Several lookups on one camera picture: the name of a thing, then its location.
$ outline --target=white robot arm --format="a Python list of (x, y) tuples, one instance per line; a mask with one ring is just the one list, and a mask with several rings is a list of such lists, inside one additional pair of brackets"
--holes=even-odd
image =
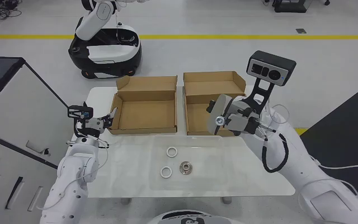
[(86, 106), (70, 106), (68, 115), (74, 118), (76, 141), (69, 141), (71, 150), (60, 162), (57, 179), (42, 209), (40, 223), (78, 223), (88, 197), (87, 183), (95, 180), (99, 167), (98, 136), (111, 126), (116, 109), (102, 118), (93, 118), (93, 109)]
[(82, 4), (85, 9), (89, 10), (89, 13), (83, 17), (81, 24), (76, 28), (76, 35), (85, 41), (94, 37), (108, 23), (112, 14), (116, 10), (121, 10), (119, 2), (127, 4), (131, 2), (144, 3), (146, 1), (148, 0), (82, 0)]
[[(274, 85), (286, 84), (295, 65), (291, 60), (256, 52), (247, 67), (247, 73), (257, 77), (253, 92), (236, 100), (220, 95), (216, 102), (210, 102), (208, 130), (217, 134), (224, 126), (241, 135), (267, 172), (281, 173), (299, 192), (299, 205), (313, 221), (357, 223), (357, 196), (341, 181), (324, 173), (311, 159), (295, 129), (272, 108), (265, 108)], [(259, 87), (262, 80), (271, 82), (267, 90)]]

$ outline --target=black bracket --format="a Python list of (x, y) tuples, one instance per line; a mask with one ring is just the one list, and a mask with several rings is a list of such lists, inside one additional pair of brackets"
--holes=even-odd
[[(275, 84), (270, 83), (268, 90), (264, 90), (258, 86), (260, 84), (260, 81), (262, 81), (260, 78), (256, 78), (255, 86), (252, 90), (251, 95), (249, 95), (246, 99), (242, 100), (243, 102), (247, 103), (256, 114), (261, 114), (261, 111), (269, 100), (271, 92), (275, 86)], [(261, 104), (259, 104), (256, 100), (253, 99), (256, 94), (263, 96), (263, 101), (261, 102)]]

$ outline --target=gray floor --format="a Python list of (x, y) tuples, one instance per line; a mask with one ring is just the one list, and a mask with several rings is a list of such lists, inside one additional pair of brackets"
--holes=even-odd
[[(139, 34), (270, 34), (358, 35), (358, 1), (313, 1), (305, 14), (275, 13), (261, 0), (151, 0), (128, 4), (119, 21)], [(23, 14), (0, 21), (0, 34), (73, 34), (85, 13), (80, 0), (23, 0)], [(115, 24), (113, 17), (110, 24)], [(1, 56), (24, 57), (67, 104), (79, 104), (95, 86), (115, 86), (114, 80), (86, 80), (68, 57), (71, 40), (0, 39)], [(297, 61), (285, 87), (277, 87), (272, 103), (284, 104), (291, 124), (309, 128), (357, 93), (357, 40), (143, 40), (138, 76), (179, 75), (183, 72), (237, 71), (248, 84), (248, 58), (256, 50)], [(89, 199), (81, 223), (146, 223), (173, 209), (198, 209), (244, 223), (310, 223), (292, 197), (241, 197), (231, 205), (219, 198)]]

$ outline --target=table leg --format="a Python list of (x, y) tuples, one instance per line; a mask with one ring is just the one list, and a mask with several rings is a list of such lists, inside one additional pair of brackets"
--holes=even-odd
[(221, 197), (221, 200), (224, 204), (231, 204), (231, 202), (232, 202), (231, 197)]
[(121, 204), (124, 206), (127, 206), (131, 201), (131, 198), (121, 198)]

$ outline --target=open cardboard box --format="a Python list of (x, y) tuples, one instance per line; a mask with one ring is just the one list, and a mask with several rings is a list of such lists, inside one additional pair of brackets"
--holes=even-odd
[[(246, 82), (236, 72), (186, 72), (183, 78), (186, 131), (191, 136), (211, 135), (206, 125), (210, 100), (217, 100), (220, 94), (232, 98), (245, 96)], [(233, 133), (221, 127), (218, 135), (233, 136)]]
[(176, 133), (177, 76), (129, 77), (117, 80), (117, 108), (112, 134)]

